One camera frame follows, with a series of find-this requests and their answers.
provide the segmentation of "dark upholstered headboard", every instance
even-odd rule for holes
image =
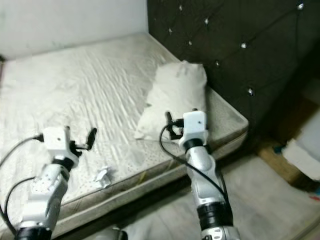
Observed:
[[[180,60],[203,63],[209,85],[251,132],[303,85],[289,82],[303,76],[320,38],[319,0],[148,0],[147,7],[150,34]]]

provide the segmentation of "quilted mattress surface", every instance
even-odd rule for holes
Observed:
[[[157,142],[134,139],[156,69],[173,61],[178,60],[150,35],[139,33],[6,62],[0,83],[0,156],[46,127],[70,126],[77,143],[85,143],[89,130],[97,127],[92,151],[84,152],[71,171],[60,219],[174,169],[177,165]],[[218,150],[239,138],[227,152],[233,151],[244,139],[248,121],[213,90],[208,98],[210,139]],[[174,144],[166,147],[182,154]],[[20,147],[0,169],[1,204],[14,183],[36,175],[50,160],[42,143]],[[94,179],[104,166],[111,169],[112,185],[101,190]],[[21,218],[29,187],[26,183],[12,194],[13,223]],[[0,220],[0,238],[5,229]]]

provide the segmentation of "floor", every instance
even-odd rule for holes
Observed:
[[[319,240],[320,202],[289,186],[258,156],[244,157],[223,171],[234,225],[243,240]],[[118,222],[129,240],[200,240],[189,187]],[[83,240],[112,240],[106,227]]]

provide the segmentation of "pillow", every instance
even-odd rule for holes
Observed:
[[[167,124],[167,111],[172,119],[180,119],[194,108],[206,111],[206,83],[202,64],[182,61],[158,67],[134,138],[157,141],[161,129]],[[169,140],[167,131],[163,133],[163,140]]]

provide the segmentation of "small white object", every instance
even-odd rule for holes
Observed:
[[[302,9],[304,9],[304,7],[305,7],[305,4],[304,3],[300,3],[296,8],[298,10],[302,10]]]
[[[246,44],[245,42],[243,42],[243,43],[241,43],[240,47],[241,47],[242,49],[246,49],[246,48],[247,48],[247,44]]]
[[[104,166],[96,175],[94,182],[96,183],[96,188],[105,189],[111,184],[111,180],[108,177],[109,167]]]
[[[248,93],[249,93],[250,96],[253,96],[254,95],[254,90],[250,87],[248,89]]]

